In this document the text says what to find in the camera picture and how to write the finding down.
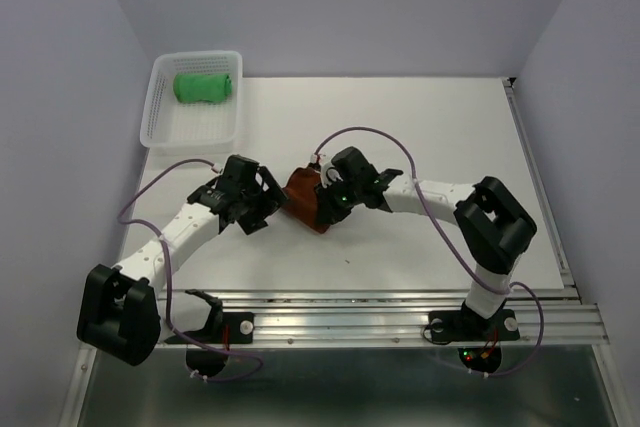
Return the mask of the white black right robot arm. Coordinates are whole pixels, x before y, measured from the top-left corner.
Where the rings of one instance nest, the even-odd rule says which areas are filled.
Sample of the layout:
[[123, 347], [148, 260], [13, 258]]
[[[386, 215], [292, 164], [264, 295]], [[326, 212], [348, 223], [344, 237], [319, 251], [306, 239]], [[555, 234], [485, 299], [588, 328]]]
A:
[[495, 314], [509, 293], [514, 267], [537, 233], [533, 218], [499, 179], [486, 176], [475, 184], [419, 180], [399, 169], [377, 170], [355, 147], [318, 167], [317, 226], [335, 225], [363, 205], [426, 216], [437, 229], [442, 223], [457, 227], [475, 261], [460, 313], [461, 328], [472, 337], [482, 337], [495, 327]]

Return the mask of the green microfiber towel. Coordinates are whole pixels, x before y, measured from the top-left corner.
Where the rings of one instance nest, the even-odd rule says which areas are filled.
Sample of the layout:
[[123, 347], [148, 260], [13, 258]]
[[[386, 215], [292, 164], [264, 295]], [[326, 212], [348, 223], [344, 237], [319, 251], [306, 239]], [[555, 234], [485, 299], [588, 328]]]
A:
[[233, 92], [229, 74], [177, 74], [173, 80], [173, 92], [180, 103], [213, 103], [227, 100]]

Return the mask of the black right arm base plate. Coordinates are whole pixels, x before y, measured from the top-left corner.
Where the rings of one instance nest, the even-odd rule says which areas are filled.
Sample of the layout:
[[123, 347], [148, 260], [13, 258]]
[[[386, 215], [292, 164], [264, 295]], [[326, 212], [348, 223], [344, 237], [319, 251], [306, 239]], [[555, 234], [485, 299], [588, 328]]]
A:
[[435, 345], [452, 342], [484, 342], [486, 340], [517, 341], [520, 339], [515, 312], [500, 307], [485, 319], [465, 304], [457, 310], [436, 310], [428, 314], [422, 336]]

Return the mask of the brown microfiber towel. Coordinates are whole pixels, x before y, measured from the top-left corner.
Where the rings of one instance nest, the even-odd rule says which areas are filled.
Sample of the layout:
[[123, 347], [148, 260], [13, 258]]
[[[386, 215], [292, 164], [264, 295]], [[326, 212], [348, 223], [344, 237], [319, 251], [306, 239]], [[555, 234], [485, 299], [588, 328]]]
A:
[[319, 204], [315, 187], [319, 183], [320, 174], [313, 168], [296, 168], [283, 188], [288, 197], [283, 209], [306, 227], [318, 234], [324, 234], [330, 225], [319, 223], [317, 220]]

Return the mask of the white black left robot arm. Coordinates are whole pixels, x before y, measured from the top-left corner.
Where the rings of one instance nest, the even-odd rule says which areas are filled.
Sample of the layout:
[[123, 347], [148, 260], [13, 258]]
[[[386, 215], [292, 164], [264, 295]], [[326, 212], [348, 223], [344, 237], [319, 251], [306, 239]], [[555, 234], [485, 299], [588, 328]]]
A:
[[76, 327], [77, 338], [121, 361], [141, 364], [175, 334], [172, 292], [175, 273], [206, 243], [232, 225], [251, 235], [287, 201], [282, 187], [259, 162], [232, 155], [215, 177], [198, 186], [163, 228], [141, 219], [153, 236], [114, 266], [87, 275]]

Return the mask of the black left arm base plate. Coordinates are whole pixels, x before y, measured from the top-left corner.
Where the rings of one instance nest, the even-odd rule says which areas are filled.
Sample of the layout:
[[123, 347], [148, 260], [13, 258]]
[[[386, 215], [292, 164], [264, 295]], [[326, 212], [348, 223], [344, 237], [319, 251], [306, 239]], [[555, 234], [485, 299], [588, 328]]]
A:
[[255, 314], [229, 310], [219, 297], [197, 289], [174, 293], [171, 321], [186, 336], [206, 344], [253, 342]]

